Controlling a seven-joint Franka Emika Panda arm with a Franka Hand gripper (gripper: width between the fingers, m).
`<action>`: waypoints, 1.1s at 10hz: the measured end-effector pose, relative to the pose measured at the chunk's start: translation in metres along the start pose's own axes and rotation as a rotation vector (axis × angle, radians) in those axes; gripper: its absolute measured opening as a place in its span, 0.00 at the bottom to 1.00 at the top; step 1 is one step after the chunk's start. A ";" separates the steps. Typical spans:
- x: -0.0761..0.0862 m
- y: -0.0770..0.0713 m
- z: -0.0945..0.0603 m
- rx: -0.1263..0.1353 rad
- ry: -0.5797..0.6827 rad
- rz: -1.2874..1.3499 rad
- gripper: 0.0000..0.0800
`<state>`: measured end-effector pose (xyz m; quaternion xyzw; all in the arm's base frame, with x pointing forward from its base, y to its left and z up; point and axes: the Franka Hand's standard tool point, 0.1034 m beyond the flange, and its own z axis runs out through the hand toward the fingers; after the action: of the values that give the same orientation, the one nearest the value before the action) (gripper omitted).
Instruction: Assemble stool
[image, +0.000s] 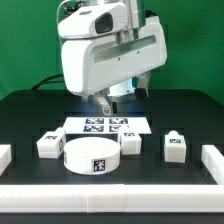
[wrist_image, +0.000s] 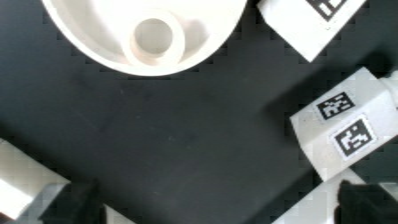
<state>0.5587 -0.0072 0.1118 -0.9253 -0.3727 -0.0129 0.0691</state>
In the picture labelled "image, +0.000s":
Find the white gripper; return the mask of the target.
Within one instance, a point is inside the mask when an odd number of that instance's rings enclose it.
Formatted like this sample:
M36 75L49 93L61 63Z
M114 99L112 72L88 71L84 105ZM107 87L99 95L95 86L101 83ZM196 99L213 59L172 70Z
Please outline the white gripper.
M110 91L106 88L137 76L135 96L148 97L150 73L166 62L165 37L158 16L146 19L138 39L118 44L115 35L67 40L61 50L67 89L74 95L92 95L105 116L112 115Z

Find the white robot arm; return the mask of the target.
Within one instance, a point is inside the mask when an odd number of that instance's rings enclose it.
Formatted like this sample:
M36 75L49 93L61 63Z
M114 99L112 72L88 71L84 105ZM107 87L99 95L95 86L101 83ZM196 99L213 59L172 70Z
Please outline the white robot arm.
M57 23L67 89L93 95L106 116L115 112L114 97L147 97L150 71L167 59L159 17L144 0L73 1Z

